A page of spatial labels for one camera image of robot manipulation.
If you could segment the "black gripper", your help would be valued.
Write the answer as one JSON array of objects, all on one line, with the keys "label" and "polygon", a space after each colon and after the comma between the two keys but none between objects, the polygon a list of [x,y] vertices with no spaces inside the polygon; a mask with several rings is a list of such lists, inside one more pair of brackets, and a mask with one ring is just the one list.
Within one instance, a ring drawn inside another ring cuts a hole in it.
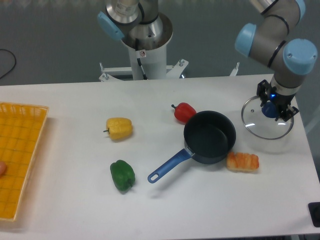
[{"label": "black gripper", "polygon": [[299,112],[298,108],[291,105],[291,101],[297,91],[297,88],[287,88],[273,83],[269,84],[264,79],[257,85],[256,95],[260,99],[261,107],[266,103],[266,115],[277,115],[275,121],[281,119],[287,122]]}]

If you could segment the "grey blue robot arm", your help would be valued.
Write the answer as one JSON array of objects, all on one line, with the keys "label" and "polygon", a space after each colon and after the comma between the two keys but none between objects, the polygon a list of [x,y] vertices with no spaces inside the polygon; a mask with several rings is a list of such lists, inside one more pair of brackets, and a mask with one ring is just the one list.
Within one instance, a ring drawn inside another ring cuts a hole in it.
[{"label": "grey blue robot arm", "polygon": [[[309,40],[285,40],[304,16],[306,5],[302,0],[254,0],[252,5],[263,23],[246,24],[234,47],[274,71],[271,81],[258,84],[256,94],[266,117],[288,121],[298,112],[291,101],[318,57]],[[182,62],[167,69],[173,26],[159,12],[156,0],[109,0],[97,21],[106,34],[126,46],[134,80],[178,78],[182,73]]]}]

